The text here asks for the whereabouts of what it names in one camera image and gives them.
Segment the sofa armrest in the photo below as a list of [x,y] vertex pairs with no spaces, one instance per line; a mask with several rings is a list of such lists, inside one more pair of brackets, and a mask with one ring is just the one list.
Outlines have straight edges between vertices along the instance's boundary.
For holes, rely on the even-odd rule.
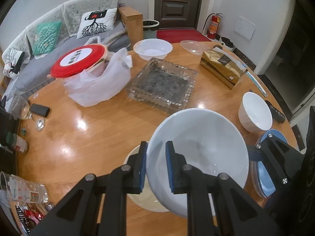
[[143,15],[128,6],[120,7],[119,12],[133,47],[136,42],[143,40]]

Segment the sofa backrest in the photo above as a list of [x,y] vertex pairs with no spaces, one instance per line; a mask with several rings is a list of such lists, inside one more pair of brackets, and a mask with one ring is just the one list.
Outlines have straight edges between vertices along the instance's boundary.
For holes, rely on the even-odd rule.
[[51,11],[42,15],[40,18],[38,18],[37,20],[35,20],[34,22],[32,22],[26,27],[26,35],[28,37],[28,40],[31,44],[32,49],[34,49],[34,46],[37,40],[37,34],[36,34],[37,27],[39,24],[42,24],[42,23],[57,22],[57,21],[62,22],[56,46],[63,43],[69,37],[67,25],[62,15],[62,10],[63,10],[63,4],[59,5],[56,8],[53,8]]
[[60,45],[69,36],[77,34],[81,23],[81,17],[85,12],[114,9],[118,7],[118,0],[70,0],[58,7],[47,12],[33,23],[28,25],[26,29],[20,33],[14,41],[5,49],[2,54],[4,62],[7,61],[7,55],[10,48],[24,51],[24,64],[27,64],[32,55],[31,47],[36,42],[37,26],[41,23],[62,21],[59,37],[56,46]]
[[64,3],[64,19],[70,36],[77,34],[81,17],[89,11],[114,9],[118,7],[118,0],[70,0]]
[[23,61],[24,64],[27,64],[30,61],[32,51],[30,49],[30,45],[25,30],[23,30],[23,32],[20,33],[3,52],[2,60],[4,63],[7,62],[7,55],[9,54],[10,49],[16,49],[25,52],[25,57]]

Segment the wooden table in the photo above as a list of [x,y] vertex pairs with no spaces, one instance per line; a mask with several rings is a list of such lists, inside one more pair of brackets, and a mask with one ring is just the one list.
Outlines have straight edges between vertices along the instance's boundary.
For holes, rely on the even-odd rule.
[[[216,43],[205,44],[213,47]],[[240,84],[230,90],[199,65],[199,56],[189,53],[179,44],[173,44],[173,48],[165,60],[199,71],[187,108],[206,108],[224,115],[238,128],[245,142],[254,145],[259,134],[246,131],[237,115],[242,96],[249,89],[264,98],[249,77],[246,75]],[[133,51],[130,54],[133,59],[131,75],[134,77],[146,61]],[[256,78],[267,91],[267,100],[281,110],[265,85]],[[42,88],[30,97],[30,101],[50,107],[51,113],[41,132],[35,130],[32,120],[23,121],[22,125],[27,125],[26,140],[30,148],[27,154],[18,156],[19,176],[43,183],[50,200],[55,203],[86,174],[100,176],[122,165],[128,153],[141,141],[149,140],[157,126],[168,116],[157,108],[128,98],[125,89],[108,101],[83,108],[64,94],[64,88],[58,81]],[[284,124],[274,121],[272,127],[280,130],[291,146],[297,146],[287,120]],[[250,177],[245,190],[262,205],[263,200],[254,191]],[[149,212],[127,200],[129,236],[186,235],[186,227],[186,219],[171,212]]]

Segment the sofa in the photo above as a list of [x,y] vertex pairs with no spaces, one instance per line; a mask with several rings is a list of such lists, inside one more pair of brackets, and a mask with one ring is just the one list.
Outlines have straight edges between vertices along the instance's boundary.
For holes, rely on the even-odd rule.
[[[53,82],[55,79],[47,78],[47,75],[50,74],[51,67],[57,59],[66,52],[83,46],[91,37],[100,36],[101,43],[106,45],[111,52],[116,52],[123,47],[130,48],[135,42],[142,40],[142,14],[129,7],[118,8],[112,30],[77,39],[82,14],[117,7],[118,0],[69,0],[28,25],[2,55],[3,61],[6,61],[10,48],[25,52],[18,77],[10,81],[3,95],[7,97],[6,110],[13,95],[20,94],[28,98],[45,85]],[[62,21],[56,47],[44,57],[34,56],[32,46],[36,40],[37,26],[41,23],[56,21]]]

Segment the white pillow with tree print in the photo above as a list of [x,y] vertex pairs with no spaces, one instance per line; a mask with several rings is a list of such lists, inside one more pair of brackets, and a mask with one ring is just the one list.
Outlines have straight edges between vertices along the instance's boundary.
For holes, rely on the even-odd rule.
[[116,12],[117,8],[84,13],[81,18],[77,39],[113,29]]
[[7,55],[7,61],[4,65],[3,75],[15,79],[19,75],[24,57],[25,52],[10,49]]

